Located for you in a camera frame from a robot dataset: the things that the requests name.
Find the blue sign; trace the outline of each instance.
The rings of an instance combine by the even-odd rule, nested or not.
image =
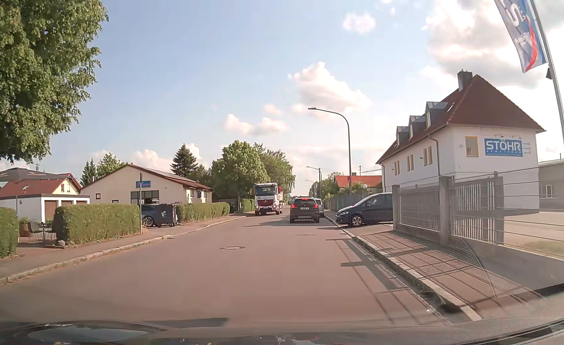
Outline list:
[[[495,0],[512,38],[523,73],[547,62],[536,25],[535,9],[529,0]]]
[[[523,142],[515,139],[485,138],[486,156],[522,157]]]
[[[139,188],[139,181],[135,183],[135,188]],[[150,188],[150,181],[141,181],[141,188]]]

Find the garage door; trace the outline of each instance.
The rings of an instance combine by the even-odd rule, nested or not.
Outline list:
[[[47,220],[54,219],[54,211],[56,211],[56,200],[45,200],[44,206],[46,218],[43,221],[46,222]]]

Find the silver car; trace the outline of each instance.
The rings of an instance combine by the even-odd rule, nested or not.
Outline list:
[[[320,199],[314,199],[317,201],[317,205],[318,205],[318,214],[320,215],[321,218],[324,218],[324,205],[323,205],[323,200]]]

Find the flag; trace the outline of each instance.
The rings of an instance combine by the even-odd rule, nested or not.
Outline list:
[[[547,62],[529,0],[495,0],[521,60],[523,73]]]

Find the white truck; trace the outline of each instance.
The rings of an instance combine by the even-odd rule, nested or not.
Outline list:
[[[255,215],[260,216],[268,212],[281,214],[284,206],[282,201],[282,187],[277,183],[255,184]]]

